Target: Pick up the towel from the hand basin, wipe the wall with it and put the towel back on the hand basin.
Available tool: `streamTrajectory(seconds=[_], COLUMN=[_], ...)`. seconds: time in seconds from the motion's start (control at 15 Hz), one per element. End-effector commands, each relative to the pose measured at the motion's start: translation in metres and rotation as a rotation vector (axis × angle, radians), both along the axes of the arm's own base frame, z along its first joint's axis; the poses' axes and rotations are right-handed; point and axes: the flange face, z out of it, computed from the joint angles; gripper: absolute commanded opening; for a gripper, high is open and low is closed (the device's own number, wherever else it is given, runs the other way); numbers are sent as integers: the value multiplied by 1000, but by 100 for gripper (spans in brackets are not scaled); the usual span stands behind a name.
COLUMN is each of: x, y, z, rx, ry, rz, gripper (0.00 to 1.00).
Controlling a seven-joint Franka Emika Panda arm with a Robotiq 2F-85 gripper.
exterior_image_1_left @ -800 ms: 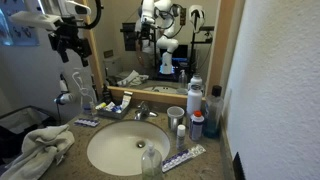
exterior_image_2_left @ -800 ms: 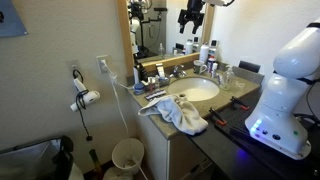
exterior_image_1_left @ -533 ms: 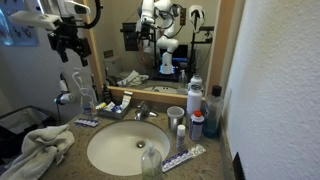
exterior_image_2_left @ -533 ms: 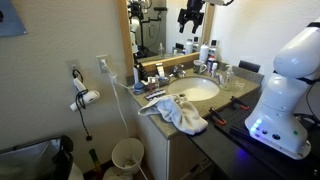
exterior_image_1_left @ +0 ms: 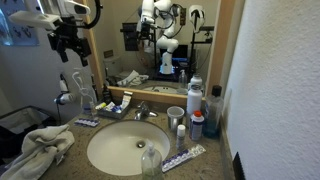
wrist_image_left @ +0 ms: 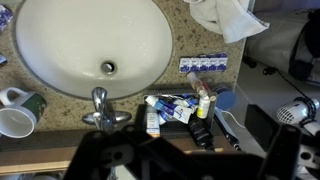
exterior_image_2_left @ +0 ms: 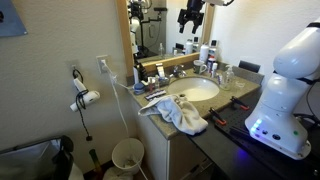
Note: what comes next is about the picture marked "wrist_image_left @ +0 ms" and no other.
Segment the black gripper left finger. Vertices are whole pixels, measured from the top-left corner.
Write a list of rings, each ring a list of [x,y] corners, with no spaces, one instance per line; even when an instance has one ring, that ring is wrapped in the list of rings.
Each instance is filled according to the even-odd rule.
[[[187,156],[163,138],[153,138],[135,126],[86,133],[63,180],[107,180],[124,166],[137,180],[186,180]]]

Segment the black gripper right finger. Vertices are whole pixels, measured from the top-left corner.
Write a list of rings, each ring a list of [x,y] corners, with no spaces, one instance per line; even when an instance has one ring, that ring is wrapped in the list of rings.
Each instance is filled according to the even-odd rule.
[[[267,152],[258,173],[259,180],[294,180],[302,138],[301,131],[282,125]]]

